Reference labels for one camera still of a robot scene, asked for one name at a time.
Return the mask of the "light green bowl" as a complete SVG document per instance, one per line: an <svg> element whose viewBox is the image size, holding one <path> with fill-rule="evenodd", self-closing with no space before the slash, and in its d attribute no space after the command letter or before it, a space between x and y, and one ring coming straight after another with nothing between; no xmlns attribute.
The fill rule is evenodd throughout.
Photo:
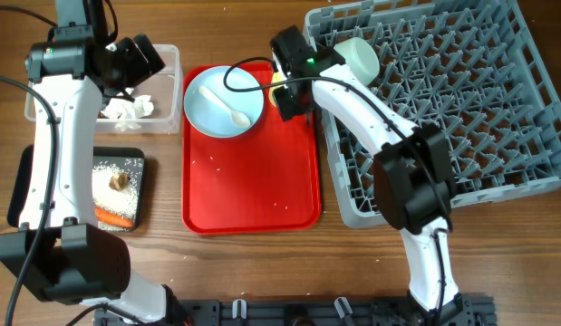
<svg viewBox="0 0 561 326"><path fill-rule="evenodd" d="M356 78L369 86L379 75L380 62L374 49L362 38L338 43L334 49L345 59Z"/></svg>

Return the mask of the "white napkin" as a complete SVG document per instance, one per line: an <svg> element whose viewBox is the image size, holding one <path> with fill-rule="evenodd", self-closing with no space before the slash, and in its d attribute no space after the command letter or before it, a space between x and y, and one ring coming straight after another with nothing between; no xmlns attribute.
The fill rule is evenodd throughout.
<svg viewBox="0 0 561 326"><path fill-rule="evenodd" d="M149 117L155 107L150 95L141 95L134 101L111 99L101 111L101 115L109 120L115 120L115 129L124 132L141 129L139 120Z"/></svg>

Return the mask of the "orange carrot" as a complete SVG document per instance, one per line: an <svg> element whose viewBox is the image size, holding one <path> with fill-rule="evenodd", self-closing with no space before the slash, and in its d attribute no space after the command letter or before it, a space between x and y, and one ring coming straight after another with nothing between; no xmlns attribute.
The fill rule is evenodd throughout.
<svg viewBox="0 0 561 326"><path fill-rule="evenodd" d="M130 229L134 226L134 223L129 218L125 218L123 216L119 216L109 212L103 208L95 207L95 215L100 222L103 222L108 225L114 225L122 228Z"/></svg>

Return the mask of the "yellow plastic cup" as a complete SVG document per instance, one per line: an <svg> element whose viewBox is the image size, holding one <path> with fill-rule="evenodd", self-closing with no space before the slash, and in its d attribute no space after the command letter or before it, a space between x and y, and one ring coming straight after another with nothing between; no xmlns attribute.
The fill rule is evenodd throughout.
<svg viewBox="0 0 561 326"><path fill-rule="evenodd" d="M273 87L271 87L268 90L268 99L274 107L277 107L277 102L276 102L276 98L274 96L274 91L278 88L282 88L282 85L278 85L278 83L283 82L284 80L285 80L285 76L281 72L274 72L273 73L272 79L271 79L271 82L270 82L271 84L273 84Z"/></svg>

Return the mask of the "brown food scrap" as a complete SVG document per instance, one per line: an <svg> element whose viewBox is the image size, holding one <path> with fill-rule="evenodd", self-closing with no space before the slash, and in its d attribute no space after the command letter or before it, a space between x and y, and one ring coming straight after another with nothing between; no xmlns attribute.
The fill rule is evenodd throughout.
<svg viewBox="0 0 561 326"><path fill-rule="evenodd" d="M125 173L118 173L111 176L109 188L121 192L130 183L130 178Z"/></svg>

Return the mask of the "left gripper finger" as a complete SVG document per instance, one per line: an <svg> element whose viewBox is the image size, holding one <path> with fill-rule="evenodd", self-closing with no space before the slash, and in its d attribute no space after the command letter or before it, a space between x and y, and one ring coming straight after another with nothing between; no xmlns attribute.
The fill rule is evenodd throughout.
<svg viewBox="0 0 561 326"><path fill-rule="evenodd" d="M131 38L123 38L116 43L122 87L136 87L150 75L148 62Z"/></svg>
<svg viewBox="0 0 561 326"><path fill-rule="evenodd" d="M156 74L165 68L165 62L163 62L159 53L156 51L146 34L136 35L133 38L133 41L147 60L151 75Z"/></svg>

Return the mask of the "white rice pile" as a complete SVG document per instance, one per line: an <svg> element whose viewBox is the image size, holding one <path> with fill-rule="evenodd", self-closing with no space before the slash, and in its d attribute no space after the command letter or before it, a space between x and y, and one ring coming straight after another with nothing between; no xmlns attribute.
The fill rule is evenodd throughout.
<svg viewBox="0 0 561 326"><path fill-rule="evenodd" d="M109 188L111 176L118 173L125 173L130 178L129 185L121 192ZM98 206L113 214L129 218L134 223L132 228L127 229L108 225L98 220L98 227L100 229L105 231L126 232L135 227L139 200L137 185L138 182L132 180L130 174L115 165L98 165L93 168L92 193L95 207Z"/></svg>

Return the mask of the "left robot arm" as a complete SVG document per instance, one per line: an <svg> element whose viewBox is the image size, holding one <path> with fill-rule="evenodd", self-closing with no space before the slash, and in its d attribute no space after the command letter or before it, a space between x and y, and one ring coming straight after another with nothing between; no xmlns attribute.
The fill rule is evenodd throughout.
<svg viewBox="0 0 561 326"><path fill-rule="evenodd" d="M138 325L184 325L166 285L131 269L125 242L101 230L92 198L95 126L102 105L161 71L149 38L118 38L108 1L59 1L47 40L32 46L22 89L34 97L30 184L0 261L15 276L5 319L22 289L42 302L101 309Z"/></svg>

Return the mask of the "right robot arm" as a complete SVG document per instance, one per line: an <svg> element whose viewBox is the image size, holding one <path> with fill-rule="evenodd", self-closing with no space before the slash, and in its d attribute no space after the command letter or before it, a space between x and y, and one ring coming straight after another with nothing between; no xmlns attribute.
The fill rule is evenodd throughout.
<svg viewBox="0 0 561 326"><path fill-rule="evenodd" d="M272 97L288 121L313 107L334 115L372 157L375 204L401 232L411 298L435 323L458 298L450 269L450 201L457 187L449 143L435 124L418 126L369 88L378 74L373 48L361 38L315 50L297 27L270 42L280 79Z"/></svg>

